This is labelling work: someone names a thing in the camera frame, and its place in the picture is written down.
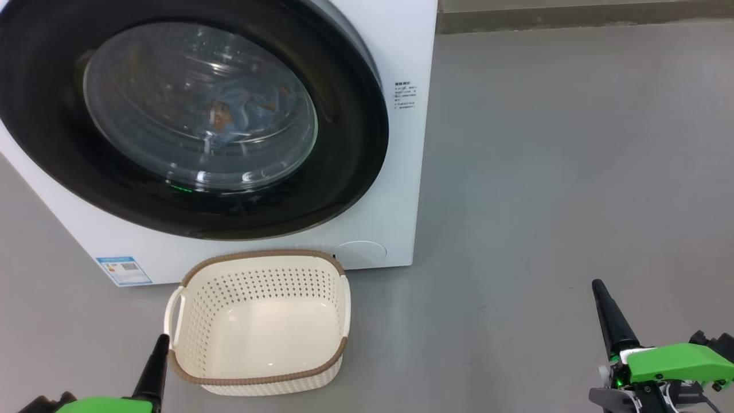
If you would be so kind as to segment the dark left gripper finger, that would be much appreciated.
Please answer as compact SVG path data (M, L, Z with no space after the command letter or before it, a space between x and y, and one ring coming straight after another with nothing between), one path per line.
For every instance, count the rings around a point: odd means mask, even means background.
M133 399L150 403L163 402L169 347L170 336L161 334L132 393Z

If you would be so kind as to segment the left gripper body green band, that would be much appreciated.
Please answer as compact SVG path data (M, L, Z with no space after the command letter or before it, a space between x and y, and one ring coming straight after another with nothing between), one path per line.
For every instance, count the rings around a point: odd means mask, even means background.
M64 404L57 412L155 412L155 398L81 398Z

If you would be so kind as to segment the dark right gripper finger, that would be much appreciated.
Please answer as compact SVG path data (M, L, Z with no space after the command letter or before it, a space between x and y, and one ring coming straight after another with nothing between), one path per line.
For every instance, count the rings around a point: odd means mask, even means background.
M640 348L637 335L601 279L592 281L592 292L608 360L624 350Z

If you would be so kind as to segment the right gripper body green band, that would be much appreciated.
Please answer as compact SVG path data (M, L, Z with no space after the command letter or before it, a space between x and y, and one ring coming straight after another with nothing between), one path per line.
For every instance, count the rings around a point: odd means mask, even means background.
M626 349L600 368L604 387L590 389L589 401L605 412L677 412L710 403L704 387L731 386L732 369L731 361L704 345Z

